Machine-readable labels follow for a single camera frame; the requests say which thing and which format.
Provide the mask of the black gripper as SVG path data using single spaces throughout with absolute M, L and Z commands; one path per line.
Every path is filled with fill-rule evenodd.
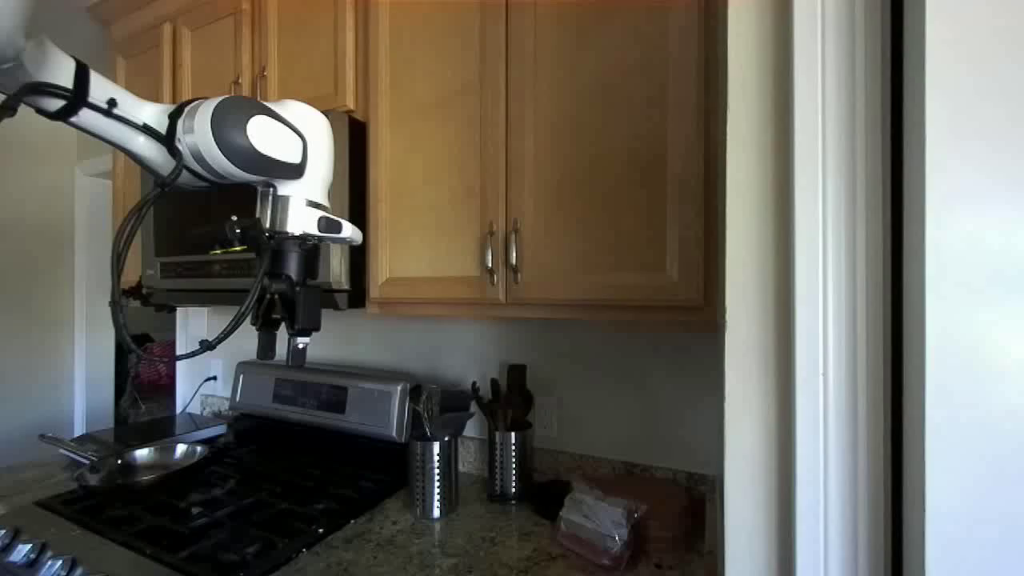
M 274 359 L 279 336 L 284 354 L 306 359 L 320 334 L 325 292 L 318 287 L 320 247 L 306 238 L 274 238 L 261 253 L 261 295 L 254 304 L 255 354 Z

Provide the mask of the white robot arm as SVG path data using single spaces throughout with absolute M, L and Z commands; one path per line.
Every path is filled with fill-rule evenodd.
M 180 362 L 215 353 L 244 318 L 255 319 L 261 359 L 277 354 L 277 330 L 288 330 L 288 366 L 308 362 L 320 330 L 313 263 L 325 243 L 360 247 L 362 227 L 331 204 L 336 138 L 331 118 L 297 99 L 198 95 L 155 101 L 102 76 L 53 37 L 9 34 L 0 47 L 5 115 L 20 104 L 66 122 L 133 157 L 151 189 L 123 219 L 111 238 L 108 276 L 123 282 L 136 235 L 162 199 L 254 189 L 255 276 L 240 314 L 212 339 L 180 353 Z

